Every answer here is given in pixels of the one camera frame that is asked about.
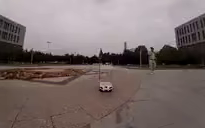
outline man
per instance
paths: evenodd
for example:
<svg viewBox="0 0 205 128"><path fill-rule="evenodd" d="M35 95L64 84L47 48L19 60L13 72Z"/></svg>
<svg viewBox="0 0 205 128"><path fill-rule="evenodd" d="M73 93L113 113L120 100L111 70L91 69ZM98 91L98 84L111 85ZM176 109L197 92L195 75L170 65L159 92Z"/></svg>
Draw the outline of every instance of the man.
<svg viewBox="0 0 205 128"><path fill-rule="evenodd" d="M156 67L156 54L153 47L150 47L150 49L151 51L149 52L149 67L151 70L151 74L153 74Z"/></svg>

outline sky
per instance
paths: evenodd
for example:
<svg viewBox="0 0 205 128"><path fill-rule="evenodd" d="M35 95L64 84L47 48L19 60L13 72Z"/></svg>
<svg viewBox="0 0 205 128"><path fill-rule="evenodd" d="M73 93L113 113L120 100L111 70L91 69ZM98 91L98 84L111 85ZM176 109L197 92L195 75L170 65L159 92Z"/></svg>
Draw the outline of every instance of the sky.
<svg viewBox="0 0 205 128"><path fill-rule="evenodd" d="M26 26L25 49L59 55L175 46L174 28L203 13L205 0L0 0L0 14Z"/></svg>

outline building facade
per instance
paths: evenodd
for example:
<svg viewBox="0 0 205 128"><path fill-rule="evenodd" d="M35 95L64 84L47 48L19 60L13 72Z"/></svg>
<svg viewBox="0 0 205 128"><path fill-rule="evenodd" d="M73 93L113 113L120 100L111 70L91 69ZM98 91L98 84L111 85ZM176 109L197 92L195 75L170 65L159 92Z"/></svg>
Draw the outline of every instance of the building facade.
<svg viewBox="0 0 205 128"><path fill-rule="evenodd" d="M0 15L0 55L22 49L26 27Z"/></svg>
<svg viewBox="0 0 205 128"><path fill-rule="evenodd" d="M175 28L176 45L205 61L205 14Z"/></svg>

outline pavement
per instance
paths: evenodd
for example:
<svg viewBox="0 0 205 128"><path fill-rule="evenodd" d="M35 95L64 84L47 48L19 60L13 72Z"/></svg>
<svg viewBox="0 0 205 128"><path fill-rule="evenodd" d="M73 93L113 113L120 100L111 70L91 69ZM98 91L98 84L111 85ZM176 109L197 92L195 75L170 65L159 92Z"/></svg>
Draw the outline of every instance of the pavement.
<svg viewBox="0 0 205 128"><path fill-rule="evenodd" d="M205 70L129 71L140 90L91 128L205 128Z"/></svg>
<svg viewBox="0 0 205 128"><path fill-rule="evenodd" d="M112 93L94 73L64 86L0 81L0 128L205 128L205 70L102 71Z"/></svg>
<svg viewBox="0 0 205 128"><path fill-rule="evenodd" d="M98 66L83 68L93 72ZM102 66L102 72L114 92L99 92L95 73L65 85L0 80L0 128L82 128L105 118L125 104L140 83L126 69Z"/></svg>

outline white car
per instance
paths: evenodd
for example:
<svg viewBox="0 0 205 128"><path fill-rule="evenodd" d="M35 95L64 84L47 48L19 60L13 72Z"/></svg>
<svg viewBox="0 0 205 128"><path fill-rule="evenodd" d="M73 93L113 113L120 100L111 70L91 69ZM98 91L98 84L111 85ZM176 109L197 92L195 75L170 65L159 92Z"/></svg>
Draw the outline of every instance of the white car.
<svg viewBox="0 0 205 128"><path fill-rule="evenodd" d="M113 85L111 84L111 82L100 82L99 90L101 92L112 92Z"/></svg>

